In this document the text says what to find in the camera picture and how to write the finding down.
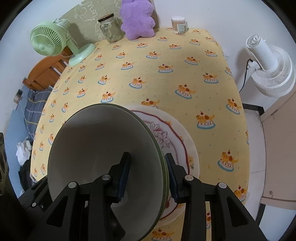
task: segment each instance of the black cable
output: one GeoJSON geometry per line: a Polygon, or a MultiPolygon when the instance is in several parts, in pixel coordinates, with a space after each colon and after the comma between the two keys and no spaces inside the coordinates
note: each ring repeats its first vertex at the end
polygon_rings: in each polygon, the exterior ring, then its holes
{"type": "Polygon", "coordinates": [[[246,72],[244,74],[244,84],[246,83],[246,77],[247,77],[247,70],[248,70],[248,63],[249,63],[249,61],[253,62],[253,60],[252,59],[248,59],[248,61],[247,61],[246,72]]]}

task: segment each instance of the wooden bed frame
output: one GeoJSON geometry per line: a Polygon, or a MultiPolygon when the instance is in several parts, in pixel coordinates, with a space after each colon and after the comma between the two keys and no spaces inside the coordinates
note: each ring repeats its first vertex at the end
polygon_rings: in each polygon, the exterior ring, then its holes
{"type": "Polygon", "coordinates": [[[60,73],[66,68],[65,63],[69,63],[69,58],[63,56],[72,55],[71,50],[66,47],[61,55],[45,57],[31,70],[23,84],[33,90],[44,90],[50,85],[53,87],[60,77],[60,73]]]}

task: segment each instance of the glass jar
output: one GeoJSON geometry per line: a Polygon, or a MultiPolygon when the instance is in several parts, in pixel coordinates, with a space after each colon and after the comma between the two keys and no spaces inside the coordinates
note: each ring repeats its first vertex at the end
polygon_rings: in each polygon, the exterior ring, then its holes
{"type": "Polygon", "coordinates": [[[101,17],[98,22],[109,43],[114,43],[124,37],[124,33],[120,29],[119,21],[114,17],[114,13],[101,17]]]}

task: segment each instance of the plate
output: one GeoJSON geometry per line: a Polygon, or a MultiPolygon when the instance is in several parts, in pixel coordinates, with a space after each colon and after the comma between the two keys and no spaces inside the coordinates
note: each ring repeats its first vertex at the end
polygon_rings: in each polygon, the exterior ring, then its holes
{"type": "MultiPolygon", "coordinates": [[[[175,162],[185,168],[187,174],[199,177],[198,153],[184,126],[168,113],[149,106],[128,106],[140,117],[156,138],[163,154],[172,153],[175,162]]],[[[177,205],[169,193],[166,208],[156,227],[168,225],[183,211],[185,204],[177,205]]]]}

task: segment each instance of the green bowl rim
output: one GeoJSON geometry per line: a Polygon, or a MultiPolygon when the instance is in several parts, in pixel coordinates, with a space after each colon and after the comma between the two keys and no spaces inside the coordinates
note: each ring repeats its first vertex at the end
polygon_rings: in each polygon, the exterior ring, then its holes
{"type": "MultiPolygon", "coordinates": [[[[125,108],[124,106],[121,106],[121,105],[118,105],[118,104],[112,104],[112,103],[97,103],[97,104],[92,104],[92,105],[89,105],[89,106],[86,106],[82,109],[80,109],[79,111],[75,112],[73,115],[71,115],[69,119],[71,119],[76,113],[90,107],[90,106],[94,106],[94,105],[110,105],[110,106],[115,106],[115,107],[118,107],[120,109],[123,109],[124,111],[128,112],[129,114],[131,114],[133,117],[135,117],[141,124],[142,126],[144,126],[144,128],[147,130],[147,132],[149,133],[152,141],[154,142],[155,144],[155,147],[157,149],[157,152],[158,152],[158,155],[159,155],[159,159],[160,159],[160,164],[161,164],[161,168],[162,168],[162,171],[163,171],[163,199],[162,199],[162,202],[161,202],[161,206],[160,206],[160,210],[158,212],[158,215],[156,217],[156,220],[154,221],[153,225],[149,228],[149,230],[147,231],[147,233],[145,233],[140,239],[138,239],[137,241],[140,241],[142,240],[143,238],[145,238],[153,229],[154,227],[156,226],[157,222],[160,220],[162,214],[163,214],[163,211],[165,209],[165,205],[166,205],[166,202],[168,200],[168,191],[169,191],[169,173],[168,173],[168,166],[167,166],[167,163],[166,163],[166,160],[165,160],[165,157],[164,157],[164,154],[163,152],[161,151],[159,145],[158,145],[158,142],[157,140],[155,139],[153,133],[150,131],[150,129],[148,128],[148,126],[144,123],[144,121],[142,121],[142,119],[140,117],[138,117],[135,113],[133,113],[131,110],[125,108]]],[[[63,128],[63,126],[61,126],[61,128],[59,129],[58,133],[56,134],[56,137],[58,136],[60,130],[63,128]]],[[[52,151],[52,148],[54,146],[54,141],[52,143],[52,147],[50,149],[50,152],[49,152],[49,155],[48,155],[48,160],[47,160],[47,169],[49,170],[49,157],[50,157],[50,153],[52,151]]]]}

